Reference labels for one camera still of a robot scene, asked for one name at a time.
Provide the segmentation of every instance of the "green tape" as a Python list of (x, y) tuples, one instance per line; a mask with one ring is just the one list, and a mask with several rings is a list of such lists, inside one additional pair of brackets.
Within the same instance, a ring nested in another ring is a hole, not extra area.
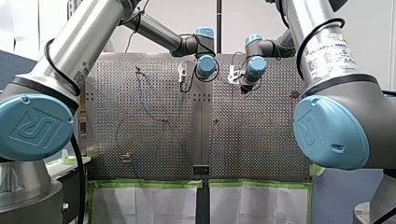
[(316, 175), (316, 176), (323, 175), (325, 170), (326, 170), (325, 168), (318, 166), (316, 164), (312, 164), (309, 166), (309, 173), (311, 175)]
[(308, 189), (305, 183), (260, 181), (260, 180), (209, 180), (210, 188), (258, 187), (271, 189)]
[(88, 184), (88, 224), (92, 224), (92, 217), (93, 217), (93, 194), (95, 193), (95, 187), (91, 184)]
[(308, 186), (308, 198), (306, 206), (306, 224), (311, 224), (311, 209), (312, 209), (312, 184), (306, 184)]
[(95, 189), (199, 189), (202, 181), (111, 180), (90, 181)]

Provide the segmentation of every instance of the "ur robot arm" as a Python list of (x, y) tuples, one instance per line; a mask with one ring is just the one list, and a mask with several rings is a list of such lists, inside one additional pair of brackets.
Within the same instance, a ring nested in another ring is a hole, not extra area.
[(125, 26), (168, 49), (174, 57), (195, 55), (197, 58), (196, 73), (201, 80), (208, 79), (218, 69), (212, 28), (200, 27), (194, 35), (180, 36), (147, 13), (143, 13), (141, 17), (137, 16), (138, 13), (139, 10), (136, 10), (134, 19), (125, 23)]
[[(280, 10), (280, 1), (266, 0), (268, 3), (276, 3)], [(330, 4), (334, 12), (338, 11), (347, 0), (331, 0)], [(291, 36), (291, 31), (287, 30), (276, 40), (262, 39), (259, 34), (250, 35), (245, 44), (247, 71), (240, 78), (242, 93), (252, 91), (254, 86), (265, 73), (267, 62), (265, 58), (289, 58), (296, 54), (296, 47)]]
[[(303, 153), (324, 167), (392, 169), (396, 167), (395, 98), (384, 96), (375, 77), (356, 65), (341, 31), (344, 21), (334, 17), (345, 2), (276, 1), (289, 22), (290, 31), (284, 35), (292, 37), (307, 87), (294, 113), (295, 137)], [(259, 35), (247, 39), (244, 79), (264, 74), (268, 55), (262, 43)]]
[(0, 134), (0, 158), (42, 160), (67, 144), (74, 130), (79, 89), (121, 21), (175, 57), (196, 55), (201, 79), (214, 74), (213, 29), (202, 27), (194, 35), (181, 37), (146, 13), (136, 17), (138, 2), (84, 1), (48, 47), (48, 58), (43, 57), (30, 74), (18, 75), (7, 85), (0, 95), (0, 120), (6, 122)]
[[(134, 29), (139, 2), (84, 0), (32, 72), (15, 76), (0, 94), (0, 219), (5, 223), (63, 223), (62, 184), (51, 181), (42, 160), (71, 139), (80, 89), (115, 29), (121, 24)], [(175, 57), (195, 54), (201, 79), (215, 72), (213, 29), (199, 28), (182, 38), (145, 14), (139, 28)]]

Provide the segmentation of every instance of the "silver metal plate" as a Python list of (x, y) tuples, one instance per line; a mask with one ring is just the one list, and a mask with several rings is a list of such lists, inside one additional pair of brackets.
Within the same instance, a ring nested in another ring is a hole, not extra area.
[(100, 57), (87, 80), (90, 178), (192, 179), (191, 99), (177, 83), (182, 61), (147, 54)]
[[(192, 138), (201, 137), (200, 146), (208, 147), (200, 147), (200, 163), (208, 161), (210, 178), (309, 181), (309, 160), (292, 132), (299, 99), (290, 94), (304, 91), (295, 61), (269, 60), (261, 88), (242, 95), (227, 80), (232, 55), (217, 58), (220, 75), (213, 87), (188, 94), (179, 93), (177, 83), (177, 67), (185, 59), (166, 54), (102, 55), (86, 85), (87, 145), (94, 157), (90, 178), (193, 179), (197, 162)], [(146, 74), (140, 75), (142, 91), (136, 67)], [(210, 132), (207, 138), (192, 134), (191, 121), (201, 113), (191, 109), (192, 99), (200, 98), (210, 99), (198, 106), (206, 113), (199, 118), (210, 122), (205, 125), (210, 130), (205, 131)]]
[(214, 82), (211, 178), (309, 181), (309, 160), (298, 148), (292, 115), (304, 91), (295, 61), (268, 60), (262, 86), (242, 95), (228, 82), (231, 57), (218, 57), (220, 78)]

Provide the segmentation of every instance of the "metal bracket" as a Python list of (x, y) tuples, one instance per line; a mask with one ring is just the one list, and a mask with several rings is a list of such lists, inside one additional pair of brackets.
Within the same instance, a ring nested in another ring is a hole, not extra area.
[(208, 165), (195, 165), (193, 169), (195, 175), (209, 175)]
[(239, 85), (239, 76), (245, 74), (245, 70), (235, 70), (235, 65), (230, 65), (230, 74), (227, 76), (228, 82), (230, 84)]
[(122, 163), (131, 163), (132, 162), (132, 155), (131, 153), (127, 152), (125, 155), (121, 156)]

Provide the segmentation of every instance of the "black cable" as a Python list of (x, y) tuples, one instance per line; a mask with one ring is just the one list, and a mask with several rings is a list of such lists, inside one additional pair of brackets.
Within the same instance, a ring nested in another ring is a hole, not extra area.
[(391, 217), (394, 217), (396, 215), (396, 207), (393, 208), (392, 210), (388, 211), (384, 216), (379, 218), (374, 224), (382, 224), (386, 222), (388, 219)]
[(77, 224), (83, 224), (85, 215), (85, 174), (84, 174), (84, 163), (82, 162), (81, 151), (79, 150), (76, 136), (73, 134), (70, 142), (73, 146), (76, 154), (77, 166), (78, 166), (78, 183), (79, 183), (79, 210), (78, 210), (78, 222)]
[(317, 34), (317, 31), (319, 31), (324, 26), (326, 26), (326, 25), (328, 25), (330, 23), (333, 23), (333, 22), (340, 22), (341, 23), (340, 28), (343, 28), (345, 26), (345, 24), (346, 24), (346, 21), (344, 21), (341, 18), (333, 18), (333, 19), (330, 19), (328, 21), (325, 21), (322, 24), (320, 24), (317, 27), (315, 27), (311, 31), (311, 33), (309, 33), (309, 35), (301, 43), (301, 46), (300, 46), (300, 48), (298, 49), (298, 52), (297, 52), (297, 71), (298, 71), (298, 74), (300, 75), (302, 80), (304, 80), (304, 76), (303, 76), (303, 72), (301, 71), (301, 59), (303, 58), (304, 49), (308, 45), (309, 41)]
[(50, 57), (50, 45), (53, 43), (55, 39), (49, 40), (47, 42), (46, 46), (44, 47), (44, 56), (46, 57), (47, 61), (49, 62), (49, 65), (52, 67), (52, 69), (59, 75), (61, 76), (64, 80), (66, 80), (70, 85), (73, 86), (73, 89), (75, 91), (75, 96), (79, 96), (81, 94), (81, 90), (79, 89), (79, 86), (74, 82), (70, 77), (65, 75), (61, 70), (58, 69), (58, 67), (55, 65), (53, 60)]
[(145, 5), (143, 6), (143, 10), (139, 11), (136, 15), (134, 15), (134, 12), (132, 11), (131, 17), (130, 17), (128, 20), (126, 20), (126, 21), (121, 21), (120, 24), (119, 24), (119, 26), (125, 25), (126, 23), (128, 23), (128, 22), (134, 20), (134, 18), (136, 18), (137, 15), (139, 15), (139, 14), (144, 14), (144, 13), (145, 13), (145, 10), (146, 10), (146, 7), (147, 7), (147, 5), (148, 5), (148, 3), (149, 3), (149, 0), (148, 0), (148, 1), (145, 3)]
[(134, 34), (137, 33), (137, 30), (138, 30), (139, 27), (140, 27), (140, 21), (141, 21), (141, 19), (142, 19), (142, 14), (139, 12), (136, 16), (139, 17), (139, 18), (137, 19), (137, 22), (136, 22), (136, 29), (134, 29), (134, 31), (132, 31), (131, 35), (129, 36), (128, 45), (127, 45), (126, 48), (125, 48), (125, 53), (128, 52), (128, 49), (129, 49), (129, 47), (131, 46), (132, 37), (134, 36)]
[(127, 23), (127, 22), (129, 22), (129, 21), (134, 20), (136, 17), (138, 17), (138, 19), (137, 19), (137, 21), (136, 21), (136, 28), (134, 29), (134, 31), (133, 31), (133, 32), (131, 33), (131, 35), (129, 36), (128, 45), (126, 46), (125, 53), (128, 52), (128, 49), (129, 49), (129, 47), (131, 46), (132, 37), (133, 37), (134, 34), (136, 34), (137, 31), (139, 30), (140, 23), (141, 23), (141, 20), (142, 20), (142, 16), (143, 16), (143, 14), (145, 14), (145, 12), (146, 12), (146, 7), (148, 6), (148, 3), (149, 3), (149, 0), (148, 0), (148, 1), (146, 2), (146, 4), (143, 6), (143, 9), (142, 9), (142, 10), (139, 9), (139, 12), (137, 12), (137, 14), (134, 15), (134, 16), (132, 16), (129, 20), (120, 22), (120, 25), (123, 25), (123, 24), (125, 24), (125, 23)]
[(283, 24), (285, 24), (286, 27), (288, 27), (289, 29), (289, 24), (286, 21), (286, 17), (285, 17), (285, 12), (283, 11), (283, 0), (277, 0), (279, 2), (279, 13), (280, 13), (280, 17), (282, 18)]
[(269, 42), (273, 45), (273, 50), (272, 50), (271, 55), (274, 57), (274, 53), (275, 53), (275, 50), (276, 50), (276, 51), (277, 51), (277, 55), (278, 55), (278, 56), (276, 57), (276, 60), (277, 60), (277, 61), (282, 60), (282, 54), (281, 54), (281, 52), (280, 52), (279, 47), (278, 47), (277, 44), (275, 43), (275, 41), (272, 40), (272, 39), (266, 39), (266, 41), (269, 41)]
[(137, 80), (137, 84), (138, 84), (138, 94), (139, 94), (139, 101), (140, 101), (140, 106), (142, 107), (142, 109), (145, 111), (145, 113), (154, 121), (159, 121), (159, 122), (166, 122), (165, 119), (157, 119), (154, 118), (151, 113), (149, 113), (149, 110), (146, 108), (145, 103), (143, 102), (143, 92), (142, 92), (142, 83), (140, 81), (140, 78), (138, 75), (144, 75), (143, 73), (141, 73), (140, 71), (136, 71), (134, 73), (136, 75), (136, 80)]
[(382, 93), (396, 97), (396, 91), (382, 91)]
[(241, 52), (241, 51), (235, 52), (235, 53), (233, 54), (233, 58), (231, 59), (231, 65), (234, 65), (235, 56), (238, 55), (238, 54), (246, 55), (246, 53)]

